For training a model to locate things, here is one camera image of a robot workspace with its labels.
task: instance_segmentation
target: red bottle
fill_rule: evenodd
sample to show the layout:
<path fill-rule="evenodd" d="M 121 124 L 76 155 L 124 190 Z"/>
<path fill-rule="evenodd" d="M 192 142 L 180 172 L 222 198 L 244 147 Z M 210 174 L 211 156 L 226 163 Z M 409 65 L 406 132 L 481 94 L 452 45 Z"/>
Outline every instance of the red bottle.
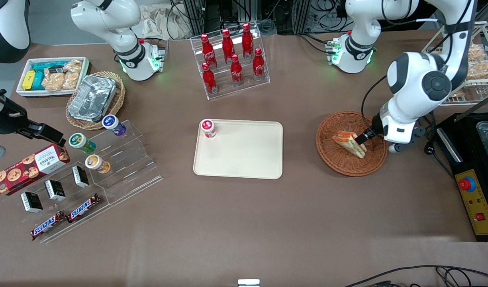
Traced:
<path fill-rule="evenodd" d="M 217 84 L 215 83 L 214 73 L 210 70 L 210 66 L 207 63 L 202 64 L 203 68 L 203 81 L 207 87 L 209 94 L 217 94 Z"/>
<path fill-rule="evenodd" d="M 265 78 L 265 73 L 263 71 L 264 65 L 265 61 L 263 60 L 262 49 L 256 48 L 255 58 L 253 60 L 253 71 L 255 73 L 253 77 L 257 82 L 261 82 Z"/>
<path fill-rule="evenodd" d="M 228 29 L 222 29 L 222 52 L 226 64 L 231 65 L 231 56 L 235 54 L 235 47 L 233 47 L 233 41 L 229 37 Z"/>
<path fill-rule="evenodd" d="M 240 87 L 244 84 L 244 78 L 242 77 L 242 66 L 239 63 L 239 56 L 233 54 L 231 57 L 231 80 L 233 86 Z"/>
<path fill-rule="evenodd" d="M 251 35 L 251 24 L 244 23 L 244 35 L 242 35 L 242 54 L 244 59 L 251 60 L 254 56 L 253 35 Z"/>
<path fill-rule="evenodd" d="M 217 68 L 214 47 L 212 47 L 212 44 L 209 42 L 209 36 L 207 34 L 202 34 L 202 52 L 205 57 L 205 62 L 209 64 L 210 68 Z"/>

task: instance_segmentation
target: white storage box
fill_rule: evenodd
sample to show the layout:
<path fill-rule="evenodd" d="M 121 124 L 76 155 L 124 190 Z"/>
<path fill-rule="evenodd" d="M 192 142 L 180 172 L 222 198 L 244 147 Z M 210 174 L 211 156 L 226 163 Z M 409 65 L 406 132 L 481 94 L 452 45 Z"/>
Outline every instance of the white storage box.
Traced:
<path fill-rule="evenodd" d="M 81 84 L 84 76 L 88 73 L 88 67 L 90 65 L 90 61 L 86 57 L 65 57 L 65 58 L 40 58 L 40 59 L 29 59 L 26 61 L 26 65 L 22 70 L 22 74 L 19 80 L 19 83 L 16 87 L 16 92 L 25 98 L 47 98 L 53 96 L 69 96 L 74 93 L 75 89 L 71 90 L 58 90 L 58 91 L 47 91 L 47 90 L 25 90 L 22 88 L 22 82 L 26 76 L 26 73 L 30 71 L 33 67 L 33 64 L 36 63 L 46 63 L 46 62 L 57 62 L 57 61 L 70 61 L 72 59 L 80 60 L 83 62 L 81 66 L 81 72 L 79 74 L 78 84 L 76 88 L 79 87 Z"/>

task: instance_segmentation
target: red emergency stop button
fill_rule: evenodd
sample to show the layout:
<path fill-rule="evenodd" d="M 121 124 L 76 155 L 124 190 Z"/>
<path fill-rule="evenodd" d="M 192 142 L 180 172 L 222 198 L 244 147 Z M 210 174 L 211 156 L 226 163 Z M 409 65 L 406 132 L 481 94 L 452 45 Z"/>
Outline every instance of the red emergency stop button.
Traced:
<path fill-rule="evenodd" d="M 484 220 L 484 214 L 476 214 L 476 220 L 478 221 Z"/>
<path fill-rule="evenodd" d="M 458 181 L 458 186 L 468 192 L 472 192 L 476 189 L 476 181 L 470 176 L 466 176 Z"/>

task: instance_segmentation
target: brown table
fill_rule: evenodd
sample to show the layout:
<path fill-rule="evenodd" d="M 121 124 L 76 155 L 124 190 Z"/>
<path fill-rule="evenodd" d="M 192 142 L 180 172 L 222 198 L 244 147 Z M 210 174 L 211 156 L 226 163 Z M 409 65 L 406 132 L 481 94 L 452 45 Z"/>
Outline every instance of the brown table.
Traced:
<path fill-rule="evenodd" d="M 143 132 L 164 180 L 46 245 L 30 241 L 18 196 L 0 196 L 0 286 L 213 287 L 236 285 L 239 278 L 260 278 L 264 287 L 344 286 L 424 263 L 488 272 L 488 243 L 474 242 L 455 184 L 423 153 L 423 143 L 389 155 L 381 169 L 362 178 L 336 173 L 315 147 L 324 117 L 358 110 L 389 63 L 402 51 L 419 51 L 431 35 L 383 33 L 373 61 L 356 75 L 329 67 L 322 53 L 298 37 L 269 37 L 271 83 L 211 101 L 188 41 L 172 42 L 165 71 L 145 82 L 129 80 L 106 44 L 33 45 L 29 58 L 86 56 L 92 71 L 122 76 L 127 95 L 118 116 Z M 375 114 L 390 97 L 380 84 L 365 111 Z M 67 136 L 80 131 L 65 118 L 67 98 L 14 94 L 13 100 L 29 118 Z M 441 118 L 454 111 L 437 109 Z M 196 131 L 203 118 L 280 122 L 282 177 L 195 175 Z M 8 135 L 0 136 L 0 144 L 8 149 L 3 169 L 46 143 Z M 431 269 L 385 278 L 436 281 Z"/>

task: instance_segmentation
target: wicker basket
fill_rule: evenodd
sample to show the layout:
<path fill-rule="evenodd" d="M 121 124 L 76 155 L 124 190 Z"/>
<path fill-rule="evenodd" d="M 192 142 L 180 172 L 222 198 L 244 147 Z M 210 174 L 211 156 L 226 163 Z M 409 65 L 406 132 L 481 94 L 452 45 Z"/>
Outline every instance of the wicker basket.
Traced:
<path fill-rule="evenodd" d="M 375 172 L 386 161 L 387 144 L 380 138 L 373 138 L 364 143 L 368 151 L 364 158 L 349 153 L 332 139 L 338 131 L 352 131 L 357 135 L 366 129 L 361 113 L 339 111 L 322 121 L 316 132 L 316 148 L 332 169 L 348 176 L 365 176 Z"/>
<path fill-rule="evenodd" d="M 116 93 L 115 96 L 113 97 L 113 100 L 111 101 L 111 104 L 109 105 L 108 112 L 107 112 L 107 114 L 115 115 L 118 112 L 118 110 L 122 107 L 123 99 L 125 98 L 125 87 L 123 86 L 122 79 L 116 73 L 107 72 L 107 71 L 96 72 L 93 73 L 93 75 L 112 78 L 113 80 L 116 81 L 116 85 L 117 85 Z M 67 107 L 71 104 L 72 100 L 76 97 L 77 94 L 78 94 L 78 90 L 76 89 L 72 94 L 71 98 L 69 99 L 69 102 L 67 103 Z M 90 130 L 90 131 L 102 129 L 102 122 L 89 122 L 87 120 L 78 120 L 77 118 L 72 118 L 71 115 L 69 115 L 68 108 L 65 110 L 65 113 L 67 114 L 67 120 L 69 120 L 69 122 L 75 127 L 82 128 L 84 130 Z"/>

